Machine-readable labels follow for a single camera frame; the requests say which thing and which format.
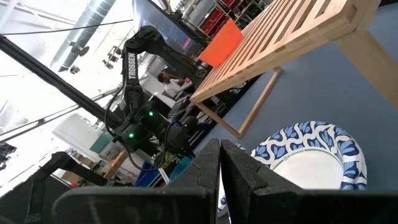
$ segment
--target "blue floor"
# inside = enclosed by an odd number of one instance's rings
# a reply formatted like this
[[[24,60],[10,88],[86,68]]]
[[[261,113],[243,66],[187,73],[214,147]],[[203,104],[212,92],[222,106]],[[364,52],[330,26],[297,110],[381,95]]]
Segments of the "blue floor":
[[[381,7],[370,31],[398,61],[398,4]],[[398,190],[398,111],[340,52],[328,44],[283,66],[284,72],[246,135],[238,142],[255,148],[274,132],[301,121],[326,121],[347,130],[361,146],[368,165],[369,190]],[[240,125],[269,81],[267,72],[224,119]],[[209,139],[237,139],[217,125]]]

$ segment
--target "person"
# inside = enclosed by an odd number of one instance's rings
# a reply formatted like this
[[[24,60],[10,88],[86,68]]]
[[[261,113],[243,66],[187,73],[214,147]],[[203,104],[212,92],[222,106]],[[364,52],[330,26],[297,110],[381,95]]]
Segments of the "person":
[[[184,79],[173,79],[164,71],[157,76],[157,79],[164,84],[166,93],[173,98],[181,91],[181,86],[185,83]]]

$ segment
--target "orange object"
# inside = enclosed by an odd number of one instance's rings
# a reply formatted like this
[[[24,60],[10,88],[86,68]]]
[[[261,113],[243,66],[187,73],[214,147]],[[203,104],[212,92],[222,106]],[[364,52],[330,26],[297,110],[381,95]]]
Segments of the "orange object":
[[[201,53],[199,59],[217,67],[235,50],[242,38],[241,30],[230,19]]]

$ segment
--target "wooden slatted shelf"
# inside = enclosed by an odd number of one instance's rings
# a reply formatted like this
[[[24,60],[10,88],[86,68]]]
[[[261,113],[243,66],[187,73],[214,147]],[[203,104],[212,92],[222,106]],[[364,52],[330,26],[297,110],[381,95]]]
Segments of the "wooden slatted shelf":
[[[271,84],[264,90],[269,93],[269,88],[282,72],[280,66],[337,41],[343,53],[363,75],[398,108],[398,91],[395,91],[398,86],[397,64],[367,31],[380,1],[275,0],[242,30],[242,42],[219,67],[209,73],[191,101],[241,138],[253,120],[251,116],[256,115],[265,100],[263,95],[239,131],[209,109],[204,109],[202,101],[275,69]],[[372,57],[364,56],[364,52],[373,52]]]

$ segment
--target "blue and white plate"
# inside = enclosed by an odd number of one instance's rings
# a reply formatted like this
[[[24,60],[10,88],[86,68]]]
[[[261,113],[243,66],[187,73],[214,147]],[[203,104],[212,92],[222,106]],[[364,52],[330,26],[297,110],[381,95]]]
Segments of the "blue and white plate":
[[[303,189],[366,189],[361,148],[333,124],[307,121],[286,127],[260,143],[251,156]],[[226,207],[223,189],[219,212]]]

